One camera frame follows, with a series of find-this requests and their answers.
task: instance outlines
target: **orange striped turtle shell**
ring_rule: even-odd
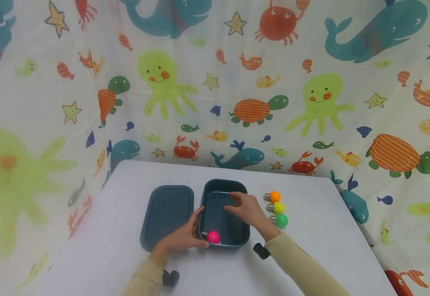
[[[234,115],[244,122],[256,122],[266,118],[271,107],[260,100],[245,99],[236,104]]]
[[[417,151],[408,143],[390,134],[379,134],[371,144],[371,158],[388,171],[411,171],[419,162]]]
[[[115,106],[116,96],[111,90],[98,91],[98,103],[100,105],[100,121],[103,122]]]

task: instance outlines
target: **turtle head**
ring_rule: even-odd
[[[422,174],[430,174],[430,152],[426,151],[421,155],[417,170]]]
[[[115,95],[129,91],[130,87],[128,79],[124,76],[115,76],[108,83],[108,89],[113,91]]]
[[[271,110],[284,109],[286,108],[287,104],[289,104],[289,99],[284,95],[275,96],[268,102]]]

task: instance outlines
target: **yellow starfish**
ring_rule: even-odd
[[[56,6],[52,1],[49,1],[49,12],[51,16],[47,18],[44,22],[48,25],[55,25],[55,32],[57,33],[57,37],[60,38],[62,35],[62,30],[70,31],[69,27],[65,24],[64,21],[64,12],[60,12],[57,10]]]

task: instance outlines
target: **octopus print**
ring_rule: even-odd
[[[178,97],[181,97],[190,110],[197,112],[197,108],[186,93],[197,94],[199,91],[195,87],[186,84],[177,84],[174,62],[166,53],[161,51],[143,53],[138,59],[137,68],[141,78],[153,91],[152,96],[144,105],[144,114],[146,116],[151,115],[153,109],[159,103],[161,104],[162,118],[169,120],[166,105],[166,101],[169,101],[174,106],[177,114],[184,117],[184,110],[177,101]]]
[[[294,118],[286,126],[286,131],[291,131],[302,122],[306,122],[302,129],[301,137],[305,138],[309,133],[312,122],[317,120],[319,134],[325,131],[325,119],[330,118],[333,126],[342,130],[343,126],[338,118],[338,113],[341,111],[353,112],[355,106],[335,105],[337,97],[343,89],[342,78],[333,73],[317,75],[306,83],[302,97],[305,103],[305,113]]]
[[[11,255],[15,249],[21,212],[34,225],[47,222],[46,212],[33,197],[63,193],[64,187],[47,180],[47,174],[77,166],[75,161],[55,159],[64,145],[64,137],[60,136],[37,158],[32,158],[14,133],[0,128],[0,258]]]

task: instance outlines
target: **orange fish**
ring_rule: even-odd
[[[240,56],[240,60],[242,60],[242,66],[244,66],[248,70],[256,70],[261,66],[263,60],[259,56],[250,56],[249,59],[244,58],[244,54]]]
[[[430,107],[430,89],[422,90],[421,86],[422,86],[422,80],[414,84],[414,92],[412,93],[414,96],[414,99],[421,105]]]
[[[407,84],[407,80],[409,79],[409,76],[411,76],[411,74],[409,73],[409,71],[401,71],[398,74],[398,81],[401,82],[401,86],[402,87],[406,87]]]
[[[225,53],[223,52],[223,50],[221,50],[221,49],[217,50],[215,56],[216,56],[217,60],[220,60],[220,62],[222,63],[222,65],[226,64],[226,62],[225,62]]]
[[[84,58],[80,53],[79,53],[79,56],[80,56],[79,60],[82,62],[82,65],[84,67],[93,68],[93,59],[92,59],[92,54],[90,50],[88,50],[88,57]]]
[[[62,62],[57,64],[57,73],[63,78],[70,78],[71,80],[74,80],[75,77],[75,75],[69,71],[67,65]]]
[[[121,34],[121,35],[118,36],[118,39],[120,40],[120,43],[121,43],[122,46],[124,46],[127,49],[129,49],[129,51],[133,50],[133,47],[131,47],[129,45],[128,37],[126,37],[125,35]]]
[[[311,59],[305,59],[302,62],[302,68],[307,71],[307,74],[309,74],[310,72],[312,72],[312,70],[310,69],[311,66],[312,66],[312,60]]]

